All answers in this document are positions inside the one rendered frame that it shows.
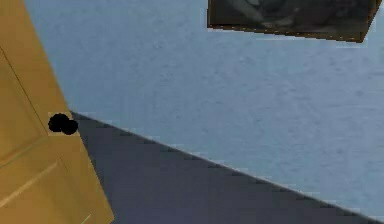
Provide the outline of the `yellow wooden room door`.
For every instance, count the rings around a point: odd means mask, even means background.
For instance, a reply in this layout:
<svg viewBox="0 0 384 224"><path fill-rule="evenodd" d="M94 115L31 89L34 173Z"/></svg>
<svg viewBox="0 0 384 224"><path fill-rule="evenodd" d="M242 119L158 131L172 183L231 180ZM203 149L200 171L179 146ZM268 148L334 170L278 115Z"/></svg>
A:
<svg viewBox="0 0 384 224"><path fill-rule="evenodd" d="M0 0L0 224L112 224L114 214L25 0Z"/></svg>

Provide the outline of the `dark framed wall picture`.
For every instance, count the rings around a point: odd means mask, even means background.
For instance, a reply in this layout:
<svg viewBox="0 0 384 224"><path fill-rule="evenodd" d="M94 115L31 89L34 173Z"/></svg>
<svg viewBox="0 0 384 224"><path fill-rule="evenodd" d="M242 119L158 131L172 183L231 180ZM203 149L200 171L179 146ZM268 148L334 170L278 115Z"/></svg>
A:
<svg viewBox="0 0 384 224"><path fill-rule="evenodd" d="M212 29L361 43L383 0L208 0Z"/></svg>

